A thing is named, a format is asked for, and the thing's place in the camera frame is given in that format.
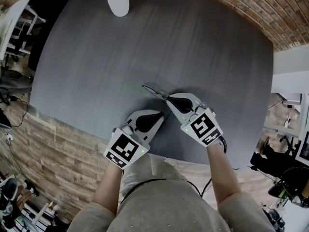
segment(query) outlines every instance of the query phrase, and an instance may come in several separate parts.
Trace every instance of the leg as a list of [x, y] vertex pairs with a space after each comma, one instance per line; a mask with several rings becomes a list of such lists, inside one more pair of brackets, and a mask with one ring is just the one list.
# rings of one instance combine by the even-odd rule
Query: leg
[[281, 154], [279, 152], [275, 152], [274, 149], [270, 147], [269, 145], [265, 146], [263, 153], [270, 160], [276, 160], [276, 158], [278, 157], [278, 154]]
[[20, 211], [23, 210], [25, 203], [30, 199], [32, 193], [28, 190], [17, 201], [16, 205]]

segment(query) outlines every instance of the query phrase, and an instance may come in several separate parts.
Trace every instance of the person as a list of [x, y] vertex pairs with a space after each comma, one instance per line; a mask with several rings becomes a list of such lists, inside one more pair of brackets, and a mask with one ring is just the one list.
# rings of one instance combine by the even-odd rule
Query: person
[[[145, 154], [122, 170], [110, 162], [68, 232], [274, 231], [253, 197], [240, 190], [220, 144], [207, 148], [218, 211], [173, 166]], [[125, 199], [118, 206], [119, 193]]]
[[299, 172], [306, 171], [307, 166], [305, 164], [297, 161], [293, 156], [289, 154], [274, 151], [274, 149], [269, 145], [269, 142], [270, 138], [267, 137], [261, 148], [260, 154], [254, 152], [250, 161], [250, 163], [255, 167], [253, 167], [252, 169], [259, 169], [265, 174], [270, 174], [280, 179], [283, 175], [288, 178], [288, 175], [292, 173], [291, 171], [288, 171], [290, 169], [295, 169]]

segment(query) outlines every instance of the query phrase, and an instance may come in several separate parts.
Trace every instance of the round table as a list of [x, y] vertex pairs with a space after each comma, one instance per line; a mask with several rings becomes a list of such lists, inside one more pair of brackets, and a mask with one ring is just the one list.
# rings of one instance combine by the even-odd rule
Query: round table
[[272, 43], [216, 0], [70, 0], [44, 46], [30, 104], [106, 140], [133, 111], [168, 117], [150, 153], [207, 164], [205, 148], [141, 87], [188, 92], [213, 108], [233, 167], [248, 166], [266, 117]]

